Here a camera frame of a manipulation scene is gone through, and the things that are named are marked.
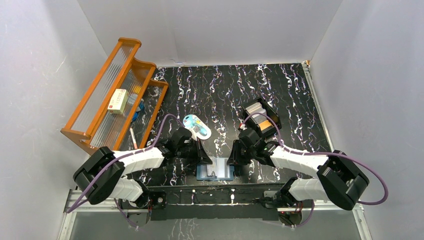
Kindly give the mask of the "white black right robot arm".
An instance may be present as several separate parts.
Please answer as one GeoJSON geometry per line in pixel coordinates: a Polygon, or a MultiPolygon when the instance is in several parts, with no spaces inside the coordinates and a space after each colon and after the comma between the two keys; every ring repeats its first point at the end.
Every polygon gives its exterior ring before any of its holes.
{"type": "Polygon", "coordinates": [[[266,142],[247,128],[233,141],[227,163],[244,166],[251,160],[309,176],[308,179],[292,177],[273,196],[263,198],[274,207],[295,207],[305,200],[322,200],[352,210],[370,183],[357,165],[340,152],[317,153],[284,147],[276,141],[266,142]]]}

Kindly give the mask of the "blue leather card holder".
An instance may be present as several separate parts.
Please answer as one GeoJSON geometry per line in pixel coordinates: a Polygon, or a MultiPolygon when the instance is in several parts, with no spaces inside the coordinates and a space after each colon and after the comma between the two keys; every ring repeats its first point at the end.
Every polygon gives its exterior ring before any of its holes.
{"type": "Polygon", "coordinates": [[[196,180],[233,181],[235,168],[227,161],[226,157],[213,157],[212,164],[199,164],[196,168],[196,180]]]}

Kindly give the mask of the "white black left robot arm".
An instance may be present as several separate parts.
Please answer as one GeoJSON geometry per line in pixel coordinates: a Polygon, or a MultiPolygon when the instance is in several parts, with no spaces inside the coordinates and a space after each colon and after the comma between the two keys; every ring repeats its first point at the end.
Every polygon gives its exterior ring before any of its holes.
{"type": "Polygon", "coordinates": [[[213,163],[192,131],[180,127],[170,138],[159,139],[146,148],[113,151],[107,146],[100,147],[73,174],[73,180],[92,205],[114,198],[144,208],[150,200],[148,189],[137,180],[123,177],[165,167],[174,159],[186,159],[192,165],[213,163]]]}

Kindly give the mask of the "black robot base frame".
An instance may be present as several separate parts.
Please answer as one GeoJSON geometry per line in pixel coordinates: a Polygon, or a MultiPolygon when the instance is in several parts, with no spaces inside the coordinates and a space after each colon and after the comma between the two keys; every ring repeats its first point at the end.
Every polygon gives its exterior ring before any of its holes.
{"type": "Polygon", "coordinates": [[[130,214],[146,213],[147,220],[261,219],[299,227],[310,219],[312,202],[287,203],[282,183],[150,186],[141,205],[119,200],[130,214]]]}

